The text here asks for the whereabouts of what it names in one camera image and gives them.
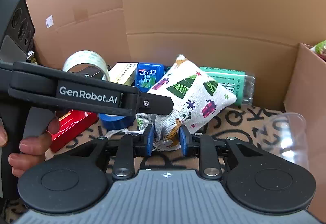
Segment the blue mentos container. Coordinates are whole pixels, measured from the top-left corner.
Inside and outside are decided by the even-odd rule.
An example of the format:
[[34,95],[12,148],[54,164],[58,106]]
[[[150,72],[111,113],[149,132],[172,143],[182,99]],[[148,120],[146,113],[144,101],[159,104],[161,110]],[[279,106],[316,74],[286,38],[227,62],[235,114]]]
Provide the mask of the blue mentos container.
[[139,63],[136,71],[136,87],[147,92],[164,75],[164,65],[156,63]]

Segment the mentos logo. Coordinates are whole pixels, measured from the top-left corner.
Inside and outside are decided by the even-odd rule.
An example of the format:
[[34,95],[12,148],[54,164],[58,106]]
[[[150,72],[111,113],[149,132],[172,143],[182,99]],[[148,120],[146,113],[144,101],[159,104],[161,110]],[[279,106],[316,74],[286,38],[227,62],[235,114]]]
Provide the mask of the mentos logo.
[[139,75],[156,74],[156,70],[148,70],[148,71],[146,71],[145,69],[143,69],[143,70],[139,70],[138,74]]

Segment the cardboard wall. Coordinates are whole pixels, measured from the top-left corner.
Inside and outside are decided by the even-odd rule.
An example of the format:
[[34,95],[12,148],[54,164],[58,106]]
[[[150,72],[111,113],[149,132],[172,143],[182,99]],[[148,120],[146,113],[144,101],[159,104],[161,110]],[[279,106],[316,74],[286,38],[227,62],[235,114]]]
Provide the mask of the cardboard wall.
[[[131,61],[122,0],[26,0],[43,65],[61,69],[74,52],[92,50],[108,64]],[[52,15],[53,26],[46,19]]]
[[[254,104],[282,109],[299,42],[326,38],[325,0],[27,0],[43,64],[61,68],[78,50],[108,64],[173,64],[183,53],[199,66],[257,77]],[[53,15],[54,25],[45,19]]]

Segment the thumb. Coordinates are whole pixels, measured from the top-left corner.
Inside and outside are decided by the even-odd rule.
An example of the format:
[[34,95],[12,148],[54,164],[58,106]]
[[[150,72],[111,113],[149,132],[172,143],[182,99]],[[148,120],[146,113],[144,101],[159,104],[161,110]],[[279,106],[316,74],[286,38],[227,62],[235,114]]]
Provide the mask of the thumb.
[[8,136],[6,131],[4,130],[4,127],[0,125],[0,147],[3,147],[6,145],[8,140]]

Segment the human hand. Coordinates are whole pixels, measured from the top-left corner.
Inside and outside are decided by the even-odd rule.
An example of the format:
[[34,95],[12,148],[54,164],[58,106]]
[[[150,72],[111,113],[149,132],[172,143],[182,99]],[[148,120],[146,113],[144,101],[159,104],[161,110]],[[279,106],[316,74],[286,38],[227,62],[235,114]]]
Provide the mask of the human hand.
[[[13,175],[20,177],[29,168],[45,160],[45,152],[51,145],[51,134],[58,133],[60,123],[55,117],[48,125],[48,131],[38,137],[29,137],[22,139],[19,149],[23,153],[11,153],[8,162],[12,166]],[[0,146],[6,145],[8,140],[5,129],[0,125]]]

